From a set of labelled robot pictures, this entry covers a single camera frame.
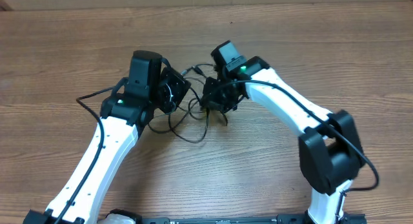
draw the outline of wooden tabletop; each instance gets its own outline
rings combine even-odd
[[[413,223],[413,3],[1,12],[0,222],[21,223],[63,188],[96,127],[75,98],[127,76],[134,50],[159,52],[183,70],[212,62],[211,50],[227,39],[309,100],[354,116],[381,184],[350,193],[347,212]],[[99,110],[105,97],[87,104]],[[228,119],[226,127],[213,114],[196,145],[145,129],[101,216],[115,208],[171,218],[304,212],[311,188],[296,137],[251,101]],[[166,128],[165,118],[152,123]],[[188,119],[179,133],[195,139],[203,128]],[[372,183],[364,167],[355,186]]]

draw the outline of wooden table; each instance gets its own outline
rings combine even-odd
[[[134,50],[159,52],[183,70],[212,62],[209,53],[227,39],[247,57],[266,59],[309,100],[354,116],[381,184],[349,194],[346,211],[370,223],[413,223],[413,3],[1,12],[0,222],[21,223],[62,189],[96,126],[75,98],[127,76]],[[98,110],[105,97],[88,104]],[[101,215],[114,208],[171,218],[304,212],[310,186],[296,137],[250,101],[228,118],[225,127],[212,115],[197,145],[146,129]],[[165,121],[152,123],[165,128]],[[196,138],[203,125],[188,120],[179,132]],[[372,182],[364,167],[355,186]]]

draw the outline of robotic arm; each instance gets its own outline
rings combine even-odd
[[[268,222],[282,223],[281,219],[287,218],[290,223],[366,223],[364,216],[351,216],[342,211],[342,193],[351,186],[365,162],[339,138],[329,146],[324,142],[326,138],[336,137],[330,131],[330,128],[334,128],[362,152],[352,117],[344,110],[333,114],[313,104],[288,86],[261,58],[246,60],[230,41],[219,45],[211,55],[216,62],[217,79],[206,79],[201,98],[202,107],[225,113],[237,108],[240,96],[247,97],[279,117],[298,137],[300,168],[313,188],[311,205],[304,215],[280,214],[275,219],[268,219]],[[162,62],[167,67],[161,73]],[[123,94],[117,93],[121,86],[125,86]],[[99,125],[63,190],[50,202],[43,214],[30,211],[24,224],[96,223],[109,184],[122,160],[153,118],[155,108],[160,108],[164,113],[174,111],[189,88],[190,83],[161,55],[134,52],[129,77],[121,80],[114,87],[111,96],[102,103],[100,120],[105,130],[103,149],[83,186],[79,188],[99,151]],[[68,204],[75,192],[76,198]],[[165,220],[170,221],[170,224],[175,223],[166,218],[142,219],[137,214],[113,210],[101,223],[164,224]],[[177,220],[176,224],[210,222],[219,221],[186,219]]]

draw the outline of white arm segment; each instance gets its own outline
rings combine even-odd
[[[284,88],[287,92],[293,95],[300,103],[305,105],[309,110],[321,118],[323,121],[328,120],[327,114],[331,111],[321,108],[288,86],[276,73],[273,68],[262,69],[251,76],[252,80],[265,81],[274,83]],[[246,83],[245,88],[251,100],[263,105],[282,122],[284,122],[296,136],[304,133],[307,127],[317,127],[320,123],[310,117],[302,108],[292,101],[282,91],[273,89],[267,85],[256,83]],[[320,194],[315,189],[312,189],[311,206],[308,209],[308,215],[316,224],[333,224],[336,220],[336,211],[339,203],[340,192],[351,186],[352,180],[348,180],[340,185],[336,192],[331,196]],[[343,206],[340,208],[340,219],[343,217]]]
[[[105,146],[96,164],[91,171],[79,194],[76,196],[75,203],[63,216],[63,220],[73,222],[76,218],[83,218],[85,224],[96,223],[99,209],[103,198],[112,182],[117,169],[129,150],[135,146],[138,140],[136,126],[129,126],[126,120],[116,117],[101,119],[105,130]],[[48,209],[52,209],[53,217],[58,217],[70,199],[74,190],[82,180],[85,172],[90,166],[100,141],[100,128],[96,128],[95,134],[87,148],[85,154],[77,165],[72,177],[69,179],[63,190],[50,202]]]
[[[276,73],[273,68],[262,69],[251,76],[252,80],[274,83],[284,88],[293,95],[299,102],[320,117],[323,121],[328,119],[327,114],[331,113],[325,108],[321,108],[288,86]],[[319,122],[310,117],[302,108],[293,102],[283,92],[266,85],[256,83],[246,83],[245,88],[251,100],[263,105],[275,116],[281,119],[296,136],[304,133],[307,127],[316,127]]]

